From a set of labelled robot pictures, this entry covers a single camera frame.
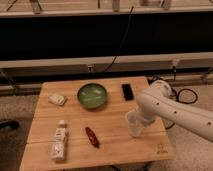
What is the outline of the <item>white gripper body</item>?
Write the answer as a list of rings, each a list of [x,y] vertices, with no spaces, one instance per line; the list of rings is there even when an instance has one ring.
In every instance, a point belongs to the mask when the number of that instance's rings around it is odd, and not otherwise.
[[[156,120],[156,117],[154,115],[149,115],[140,107],[136,108],[136,118],[141,122],[143,126],[149,126]]]

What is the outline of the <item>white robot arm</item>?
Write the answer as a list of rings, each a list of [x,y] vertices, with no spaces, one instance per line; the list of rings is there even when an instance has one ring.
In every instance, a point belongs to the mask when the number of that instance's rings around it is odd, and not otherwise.
[[[149,126],[160,116],[213,142],[213,112],[173,101],[171,93],[170,85],[163,80],[157,80],[141,91],[136,97],[139,121]]]

